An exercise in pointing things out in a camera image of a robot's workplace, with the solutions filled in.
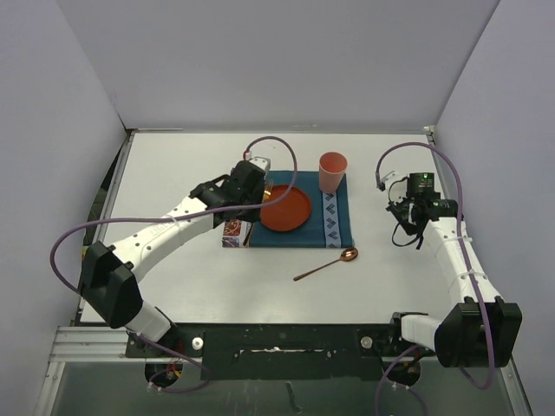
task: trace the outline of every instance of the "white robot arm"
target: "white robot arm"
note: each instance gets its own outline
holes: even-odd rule
[[[269,170],[269,159],[240,161],[231,176],[224,175],[197,186],[163,218],[221,206],[259,204]],[[217,185],[220,180],[223,180],[222,185]],[[138,283],[157,263],[192,238],[230,219],[257,221],[259,211],[237,210],[184,221],[174,219],[149,225],[108,247],[97,242],[88,248],[83,261],[79,292],[111,328],[126,327],[151,341],[172,347],[171,322],[161,311],[143,301]]]
[[[518,305],[505,303],[494,288],[473,250],[472,238],[461,223],[471,270],[467,269],[456,232],[455,201],[440,199],[434,190],[433,173],[404,175],[390,172],[382,178],[388,208],[409,235],[416,235],[431,248],[446,279],[453,309],[443,320],[422,314],[396,314],[402,339],[436,352],[445,367],[480,367],[486,364],[484,326],[478,297],[470,282],[473,274],[492,324],[496,367],[503,367],[513,351],[522,315]]]

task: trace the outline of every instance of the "white table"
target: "white table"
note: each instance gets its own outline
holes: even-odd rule
[[[246,145],[266,133],[137,133],[131,145],[112,217],[158,217],[198,183],[229,172]],[[442,319],[451,309],[433,253],[424,244],[397,248],[387,196],[375,188],[375,163],[389,147],[427,143],[424,135],[279,134],[295,150],[300,170],[317,170],[322,153],[348,161],[349,210],[360,256],[294,283],[292,277],[339,256],[340,250],[224,249],[221,227],[188,242],[140,283],[143,298],[175,322],[386,323],[393,312],[418,311]],[[291,169],[277,142],[253,148],[272,169]],[[431,152],[409,147],[391,153],[391,171],[436,172]],[[439,180],[436,188],[441,190]],[[105,244],[133,234],[140,224],[111,224]],[[397,238],[402,241],[402,231]],[[88,305],[82,322],[101,322]]]

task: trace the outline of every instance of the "pink cup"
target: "pink cup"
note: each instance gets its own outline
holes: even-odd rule
[[[347,170],[347,160],[337,152],[324,153],[320,158],[320,191],[333,193],[339,187]]]

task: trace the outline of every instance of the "wall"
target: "wall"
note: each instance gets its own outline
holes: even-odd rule
[[[77,297],[49,248],[87,218],[125,132],[54,0],[0,2],[0,403],[28,415]],[[75,282],[80,237],[60,252]]]
[[[502,0],[438,124],[486,272],[524,321],[514,357],[535,415],[555,395],[555,3]]]
[[[127,127],[434,124],[499,0],[58,0]]]

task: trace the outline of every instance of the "plate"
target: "plate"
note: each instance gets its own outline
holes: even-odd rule
[[[266,203],[281,197],[288,185],[274,185]],[[272,231],[292,231],[303,225],[309,219],[312,211],[310,198],[300,189],[293,186],[285,199],[275,205],[260,210],[262,225]]]

